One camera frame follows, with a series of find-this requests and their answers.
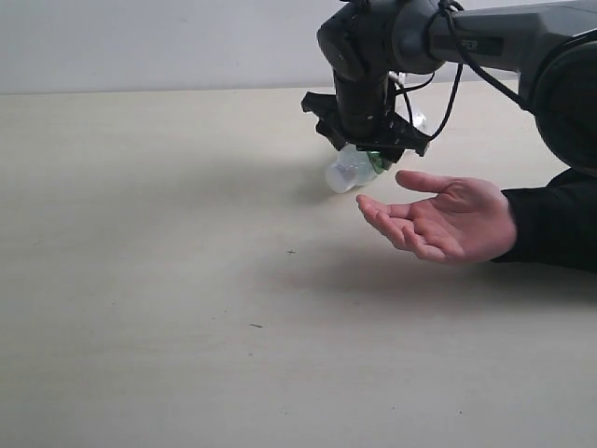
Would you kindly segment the black sleeved forearm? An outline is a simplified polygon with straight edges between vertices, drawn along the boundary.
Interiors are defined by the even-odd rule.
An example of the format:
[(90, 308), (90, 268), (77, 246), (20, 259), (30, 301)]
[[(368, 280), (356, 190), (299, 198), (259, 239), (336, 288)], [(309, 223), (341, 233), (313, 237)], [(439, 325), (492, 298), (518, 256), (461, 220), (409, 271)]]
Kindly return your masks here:
[(573, 169), (536, 188), (504, 189), (514, 245), (495, 263), (536, 263), (596, 272), (596, 178)]

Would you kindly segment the person's bare hand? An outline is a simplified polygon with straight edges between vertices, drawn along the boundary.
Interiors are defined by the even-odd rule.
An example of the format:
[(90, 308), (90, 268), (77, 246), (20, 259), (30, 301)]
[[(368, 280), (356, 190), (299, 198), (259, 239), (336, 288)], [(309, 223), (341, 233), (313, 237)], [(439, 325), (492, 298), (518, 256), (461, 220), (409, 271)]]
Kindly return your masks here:
[(365, 221), (400, 251), (444, 265), (490, 261), (513, 248), (517, 228), (506, 195), (472, 177), (400, 170), (398, 186), (429, 193), (413, 203), (382, 203), (356, 197)]

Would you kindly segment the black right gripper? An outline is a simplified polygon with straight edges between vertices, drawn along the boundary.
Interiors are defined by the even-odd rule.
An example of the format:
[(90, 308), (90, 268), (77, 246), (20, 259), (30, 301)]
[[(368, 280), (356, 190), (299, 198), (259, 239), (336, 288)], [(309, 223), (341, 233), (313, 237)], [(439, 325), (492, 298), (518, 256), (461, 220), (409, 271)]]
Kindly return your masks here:
[[(413, 88), (404, 85), (405, 76), (396, 72), (352, 82), (333, 74), (333, 93), (307, 92), (302, 111), (317, 117), (315, 131), (336, 150), (347, 143), (367, 154), (371, 164), (397, 163), (407, 150), (423, 156), (431, 136), (413, 124)], [(365, 129), (364, 116), (380, 117), (375, 128)]]

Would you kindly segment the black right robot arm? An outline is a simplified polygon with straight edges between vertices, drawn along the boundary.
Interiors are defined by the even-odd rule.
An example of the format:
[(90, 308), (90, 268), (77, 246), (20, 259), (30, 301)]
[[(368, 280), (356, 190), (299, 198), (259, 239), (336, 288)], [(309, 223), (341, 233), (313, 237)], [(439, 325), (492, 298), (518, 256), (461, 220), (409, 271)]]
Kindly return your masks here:
[(317, 33), (334, 92), (307, 93), (304, 112), (334, 148), (385, 164), (431, 136), (396, 112), (398, 74), (469, 68), (535, 118), (550, 152), (596, 172), (596, 5), (563, 1), (466, 10), (455, 1), (349, 1)]

